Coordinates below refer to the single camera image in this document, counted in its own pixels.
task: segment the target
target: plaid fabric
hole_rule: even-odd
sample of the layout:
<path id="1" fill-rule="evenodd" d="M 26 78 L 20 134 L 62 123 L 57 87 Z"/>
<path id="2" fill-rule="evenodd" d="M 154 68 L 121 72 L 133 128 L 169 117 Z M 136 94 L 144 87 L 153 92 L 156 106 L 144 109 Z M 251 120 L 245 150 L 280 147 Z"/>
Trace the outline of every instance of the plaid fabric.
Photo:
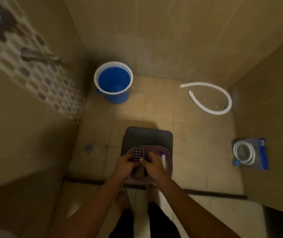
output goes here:
<path id="1" fill-rule="evenodd" d="M 142 146 L 135 146 L 133 150 L 133 157 L 131 161 L 138 162 L 141 158 L 149 161 L 148 151 L 146 148 Z M 147 171 L 142 165 L 138 166 L 137 168 L 134 168 L 131 173 L 131 176 L 135 179 L 139 179 L 147 175 L 148 175 Z"/>

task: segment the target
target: foot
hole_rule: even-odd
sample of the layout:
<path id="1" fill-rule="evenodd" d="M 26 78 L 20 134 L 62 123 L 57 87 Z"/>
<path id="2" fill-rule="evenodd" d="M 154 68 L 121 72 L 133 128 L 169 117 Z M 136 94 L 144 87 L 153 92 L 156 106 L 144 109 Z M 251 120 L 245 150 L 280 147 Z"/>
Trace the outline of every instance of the foot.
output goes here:
<path id="1" fill-rule="evenodd" d="M 116 202 L 121 213 L 123 213 L 123 211 L 126 209 L 132 209 L 132 207 L 130 206 L 127 191 L 125 189 L 124 190 L 121 189 L 118 192 L 116 196 Z"/>
<path id="2" fill-rule="evenodd" d="M 147 197 L 148 197 L 148 202 L 154 202 L 157 205 L 159 204 L 159 193 L 158 189 L 154 186 L 146 185 L 146 192 L 147 192 Z"/>

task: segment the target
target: pebble pattern tile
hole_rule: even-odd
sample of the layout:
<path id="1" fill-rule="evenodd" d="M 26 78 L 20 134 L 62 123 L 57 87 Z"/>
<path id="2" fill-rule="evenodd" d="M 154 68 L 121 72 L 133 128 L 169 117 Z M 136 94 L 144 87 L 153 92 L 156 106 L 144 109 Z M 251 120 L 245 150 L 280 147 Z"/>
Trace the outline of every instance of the pebble pattern tile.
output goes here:
<path id="1" fill-rule="evenodd" d="M 31 92 L 61 114 L 80 123 L 85 96 L 76 87 L 64 68 L 55 62 L 26 62 L 20 57 L 22 47 L 52 53 L 46 41 L 31 26 L 25 12 L 15 0 L 0 0 L 17 19 L 18 28 L 25 34 L 5 32 L 6 41 L 0 40 L 0 70 L 11 81 Z"/>

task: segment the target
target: floor drain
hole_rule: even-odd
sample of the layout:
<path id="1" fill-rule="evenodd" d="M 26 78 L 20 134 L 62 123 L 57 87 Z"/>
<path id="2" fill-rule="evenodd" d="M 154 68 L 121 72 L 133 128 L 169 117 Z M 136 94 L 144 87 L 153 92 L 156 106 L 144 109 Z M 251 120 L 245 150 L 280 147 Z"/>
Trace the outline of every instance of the floor drain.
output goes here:
<path id="1" fill-rule="evenodd" d="M 85 146 L 85 152 L 89 155 L 94 154 L 96 152 L 96 144 L 89 144 Z"/>

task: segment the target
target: black floor strip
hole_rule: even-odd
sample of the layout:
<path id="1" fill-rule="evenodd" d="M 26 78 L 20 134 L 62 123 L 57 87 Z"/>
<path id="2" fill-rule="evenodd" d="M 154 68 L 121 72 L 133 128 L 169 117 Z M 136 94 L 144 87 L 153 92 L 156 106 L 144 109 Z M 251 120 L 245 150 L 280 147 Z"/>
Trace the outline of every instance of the black floor strip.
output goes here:
<path id="1" fill-rule="evenodd" d="M 91 185 L 104 184 L 104 181 L 102 180 L 86 180 L 86 179 L 72 178 L 68 176 L 64 178 L 64 181 L 72 182 L 72 183 L 80 183 L 80 184 L 91 184 Z M 126 184 L 126 183 L 123 184 L 123 187 L 131 188 L 131 189 L 142 189 L 142 190 L 146 189 L 144 185 Z M 193 190 L 193 189 L 183 189 L 183 190 L 190 195 L 196 195 L 196 196 L 210 196 L 210 197 L 228 198 L 228 199 L 236 199 L 236 200 L 247 200 L 247 196 L 244 195 L 218 193 L 218 192 Z"/>

